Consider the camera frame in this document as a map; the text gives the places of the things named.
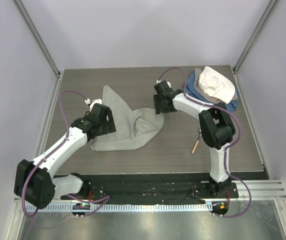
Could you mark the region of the wooden handled spoon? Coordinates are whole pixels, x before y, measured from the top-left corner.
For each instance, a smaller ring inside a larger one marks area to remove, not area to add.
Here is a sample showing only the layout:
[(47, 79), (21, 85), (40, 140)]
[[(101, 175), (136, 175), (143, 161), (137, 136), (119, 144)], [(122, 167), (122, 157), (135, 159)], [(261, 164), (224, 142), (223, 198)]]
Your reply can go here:
[(202, 136), (202, 130), (199, 128), (199, 129), (198, 129), (198, 137), (197, 137), (196, 142), (195, 142), (195, 144), (194, 144), (194, 146), (193, 146), (193, 148), (192, 148), (192, 150), (191, 150), (191, 153), (192, 153), (192, 154), (195, 153), (195, 151), (196, 151), (196, 149), (197, 149), (197, 147), (198, 147), (198, 145), (199, 145), (201, 136)]

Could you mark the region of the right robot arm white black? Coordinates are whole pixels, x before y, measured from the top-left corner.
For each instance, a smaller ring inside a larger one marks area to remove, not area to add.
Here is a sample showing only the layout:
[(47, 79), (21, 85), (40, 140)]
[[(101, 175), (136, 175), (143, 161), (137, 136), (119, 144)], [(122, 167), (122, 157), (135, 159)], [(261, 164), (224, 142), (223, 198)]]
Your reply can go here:
[(213, 197), (221, 197), (231, 186), (227, 147), (233, 141), (236, 130), (230, 115), (223, 111), (223, 106), (217, 109), (216, 105), (205, 106), (204, 102), (200, 104), (192, 102), (182, 90), (173, 90), (167, 81), (158, 80), (154, 89), (156, 114), (181, 111), (199, 121), (201, 137), (210, 150), (208, 191)]

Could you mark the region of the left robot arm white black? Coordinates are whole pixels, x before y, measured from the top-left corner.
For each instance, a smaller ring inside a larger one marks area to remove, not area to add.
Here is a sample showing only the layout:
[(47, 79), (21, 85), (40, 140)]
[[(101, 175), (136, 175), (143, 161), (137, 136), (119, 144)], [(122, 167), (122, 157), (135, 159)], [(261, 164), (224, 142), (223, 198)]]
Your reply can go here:
[(54, 198), (73, 194), (83, 200), (90, 192), (89, 182), (78, 173), (55, 177), (56, 172), (78, 149), (96, 137), (116, 132), (112, 110), (95, 103), (83, 117), (46, 152), (31, 161), (23, 159), (16, 168), (14, 194), (21, 202), (44, 209)]

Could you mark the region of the grey cloth napkin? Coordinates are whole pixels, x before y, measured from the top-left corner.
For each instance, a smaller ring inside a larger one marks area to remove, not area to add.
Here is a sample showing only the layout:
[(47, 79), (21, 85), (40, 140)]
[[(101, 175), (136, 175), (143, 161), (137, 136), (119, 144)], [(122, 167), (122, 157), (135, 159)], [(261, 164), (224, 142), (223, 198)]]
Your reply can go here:
[(102, 101), (112, 111), (116, 132), (98, 136), (91, 146), (95, 152), (137, 150), (144, 147), (163, 128), (163, 114), (156, 114), (153, 108), (131, 110), (108, 85), (103, 87)]

